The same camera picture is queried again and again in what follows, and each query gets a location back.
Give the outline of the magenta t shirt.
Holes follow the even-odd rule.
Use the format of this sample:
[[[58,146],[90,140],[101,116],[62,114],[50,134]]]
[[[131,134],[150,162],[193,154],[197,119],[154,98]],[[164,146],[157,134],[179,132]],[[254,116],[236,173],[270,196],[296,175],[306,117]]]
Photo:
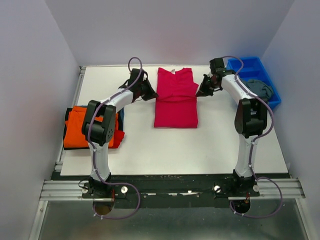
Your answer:
[[[191,68],[171,72],[158,68],[158,97],[155,100],[155,128],[195,129],[198,127],[196,92]]]

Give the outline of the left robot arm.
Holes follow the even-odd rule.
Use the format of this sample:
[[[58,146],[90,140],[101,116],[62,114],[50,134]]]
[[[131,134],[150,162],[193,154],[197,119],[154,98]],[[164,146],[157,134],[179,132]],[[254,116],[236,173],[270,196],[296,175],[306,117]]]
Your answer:
[[[111,171],[108,163],[109,142],[116,133],[116,114],[138,98],[155,99],[158,94],[152,88],[148,73],[133,68],[129,79],[115,94],[104,100],[91,100],[87,104],[81,132],[88,142],[91,156],[89,187],[101,198],[110,194]]]

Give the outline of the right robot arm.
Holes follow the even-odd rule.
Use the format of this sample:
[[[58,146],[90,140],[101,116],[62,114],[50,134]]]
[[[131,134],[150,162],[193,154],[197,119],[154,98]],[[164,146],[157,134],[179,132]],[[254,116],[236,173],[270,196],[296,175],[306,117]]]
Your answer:
[[[237,104],[234,127],[239,135],[238,158],[232,173],[228,191],[241,196],[255,184],[254,161],[256,145],[264,133],[272,111],[266,99],[249,90],[238,77],[239,71],[227,69],[222,57],[209,61],[210,73],[203,80],[196,93],[197,97],[213,96],[214,92],[225,90]]]

